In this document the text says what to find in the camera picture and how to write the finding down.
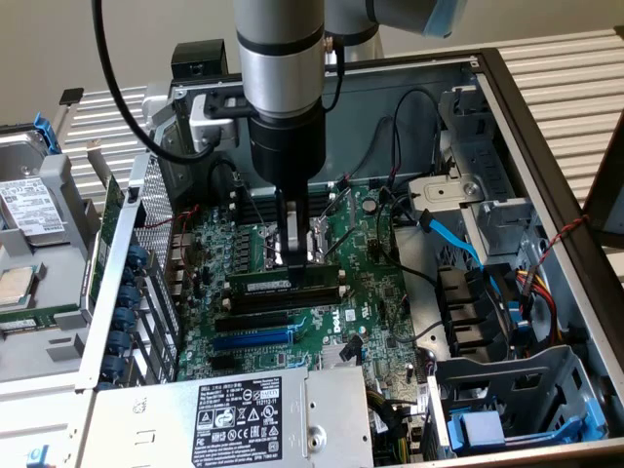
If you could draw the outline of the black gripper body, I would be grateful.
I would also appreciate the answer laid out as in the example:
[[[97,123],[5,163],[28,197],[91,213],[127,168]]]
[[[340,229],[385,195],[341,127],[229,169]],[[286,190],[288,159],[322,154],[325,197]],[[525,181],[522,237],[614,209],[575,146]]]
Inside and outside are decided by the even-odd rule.
[[[302,196],[326,161],[323,107],[286,119],[248,119],[253,167],[286,196]]]

